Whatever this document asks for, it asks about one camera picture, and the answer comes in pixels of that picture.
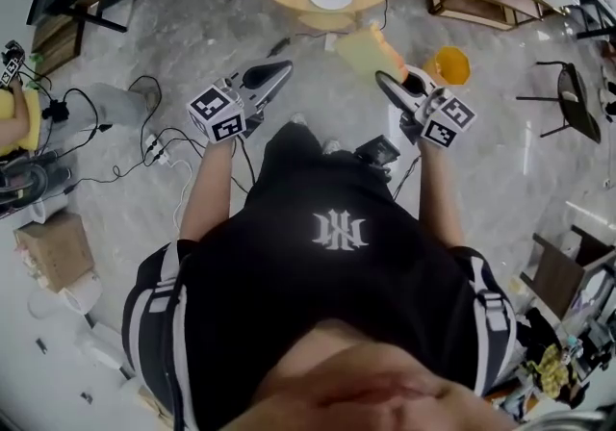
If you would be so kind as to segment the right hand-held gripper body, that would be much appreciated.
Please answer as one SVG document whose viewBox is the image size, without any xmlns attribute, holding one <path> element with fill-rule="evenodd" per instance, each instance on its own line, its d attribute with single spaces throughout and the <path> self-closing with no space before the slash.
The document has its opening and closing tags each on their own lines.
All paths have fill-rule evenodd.
<svg viewBox="0 0 616 431">
<path fill-rule="evenodd" d="M 449 149 L 477 120 L 476 111 L 444 87 L 403 105 L 399 127 L 412 143 L 424 140 Z"/>
</svg>

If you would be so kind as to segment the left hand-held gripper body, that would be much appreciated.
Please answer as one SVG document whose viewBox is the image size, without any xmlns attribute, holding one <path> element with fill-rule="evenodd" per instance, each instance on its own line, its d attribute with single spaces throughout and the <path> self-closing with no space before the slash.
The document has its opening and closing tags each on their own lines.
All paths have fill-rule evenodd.
<svg viewBox="0 0 616 431">
<path fill-rule="evenodd" d="M 269 103 L 266 79 L 263 64 L 249 64 L 216 80 L 187 105 L 192 123 L 212 143 L 246 132 Z"/>
</svg>

